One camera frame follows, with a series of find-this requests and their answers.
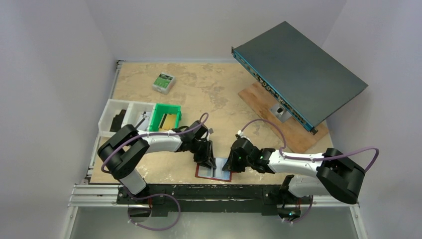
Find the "red card holder wallet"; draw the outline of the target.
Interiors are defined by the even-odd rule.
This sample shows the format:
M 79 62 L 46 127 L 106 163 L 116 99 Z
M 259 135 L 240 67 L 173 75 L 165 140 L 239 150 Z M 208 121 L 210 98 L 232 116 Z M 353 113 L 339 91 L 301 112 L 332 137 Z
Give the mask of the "red card holder wallet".
M 216 169 L 198 165 L 196 168 L 195 177 L 214 181 L 231 182 L 232 172 L 222 170 L 223 166 L 227 162 L 227 158 L 216 158 L 215 162 Z

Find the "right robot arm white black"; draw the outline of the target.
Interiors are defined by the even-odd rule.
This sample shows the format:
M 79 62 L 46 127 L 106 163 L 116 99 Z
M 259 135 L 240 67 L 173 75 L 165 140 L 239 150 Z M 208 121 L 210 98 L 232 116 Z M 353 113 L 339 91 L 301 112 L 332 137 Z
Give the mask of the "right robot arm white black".
M 287 191 L 297 198 L 330 195 L 351 205 L 358 201 L 366 174 L 365 169 L 334 148 L 315 154 L 259 149 L 239 132 L 222 170 L 240 173 L 247 167 L 259 173 L 292 173 Z

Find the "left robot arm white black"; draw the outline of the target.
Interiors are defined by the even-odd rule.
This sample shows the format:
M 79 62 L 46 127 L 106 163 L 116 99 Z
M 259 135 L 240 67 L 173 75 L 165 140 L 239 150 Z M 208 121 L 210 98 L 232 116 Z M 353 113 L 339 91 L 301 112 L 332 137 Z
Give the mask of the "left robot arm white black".
M 136 195 L 148 187 L 136 170 L 144 155 L 185 151 L 193 154 L 196 164 L 216 168 L 209 129 L 199 120 L 190 126 L 159 132 L 139 132 L 131 124 L 125 125 L 99 147 L 97 155 L 104 169 Z

